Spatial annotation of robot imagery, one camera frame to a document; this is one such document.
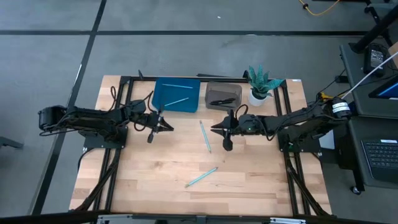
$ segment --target white pot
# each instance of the white pot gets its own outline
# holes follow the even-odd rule
[[[253,96],[253,91],[250,91],[249,94],[249,102],[251,105],[253,106],[261,106],[264,104],[264,102],[266,101],[266,97],[262,100],[257,99],[256,97]]]

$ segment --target potted plant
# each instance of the potted plant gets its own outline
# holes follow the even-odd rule
[[[252,86],[249,102],[253,106],[261,106],[264,104],[267,96],[272,96],[268,91],[277,88],[284,80],[273,79],[268,81],[269,71],[262,74],[262,65],[259,66],[257,74],[251,66],[249,67],[249,71],[244,71],[244,77],[247,78],[249,84]]]

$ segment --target blue pen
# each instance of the blue pen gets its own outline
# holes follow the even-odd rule
[[[196,178],[195,180],[191,181],[189,184],[185,185],[185,187],[189,187],[192,184],[198,182],[199,180],[202,180],[202,178],[206,177],[207,175],[211,174],[212,172],[216,171],[218,167],[212,169],[211,171],[207,172],[206,174],[201,175],[200,177]]]
[[[187,99],[189,99],[189,97],[186,97],[186,98],[181,99],[181,100],[174,101],[173,103],[167,103],[167,104],[164,105],[164,106],[170,106],[170,105],[173,105],[174,103],[179,103],[179,102],[184,101],[184,100],[187,100]]]
[[[162,85],[172,86],[172,87],[180,87],[180,88],[193,88],[193,87],[190,87],[190,86],[180,86],[180,85],[171,85],[171,84],[162,84]]]
[[[203,123],[202,123],[201,121],[199,121],[199,123],[200,123],[200,127],[201,127],[201,131],[202,131],[202,133],[203,133],[203,136],[205,137],[205,142],[206,142],[206,145],[207,145],[207,149],[208,149],[209,152],[211,153],[211,147],[210,147],[209,140],[207,139],[207,135],[206,135],[206,132],[205,132],[205,128],[203,127]]]

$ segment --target monitor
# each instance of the monitor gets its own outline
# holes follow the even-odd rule
[[[398,100],[398,76],[372,91],[369,97]]]

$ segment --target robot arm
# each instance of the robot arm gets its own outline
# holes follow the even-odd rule
[[[161,112],[153,111],[148,114],[145,110],[144,100],[134,100],[128,105],[109,111],[74,107],[67,112],[63,106],[51,106],[39,111],[39,128],[43,131],[40,135],[47,136],[71,129],[83,136],[99,134],[106,142],[119,142],[121,135],[118,134],[118,128],[133,122],[152,129],[147,140],[151,143],[154,133],[174,130],[164,121]]]
[[[287,142],[293,143],[305,138],[320,138],[335,126],[347,122],[350,116],[347,102],[334,98],[324,103],[317,101],[282,116],[243,114],[238,119],[233,111],[229,111],[223,122],[212,126],[212,131],[224,137],[223,147],[230,151],[233,148],[231,136],[237,134],[264,135],[271,141],[277,133],[283,133]]]

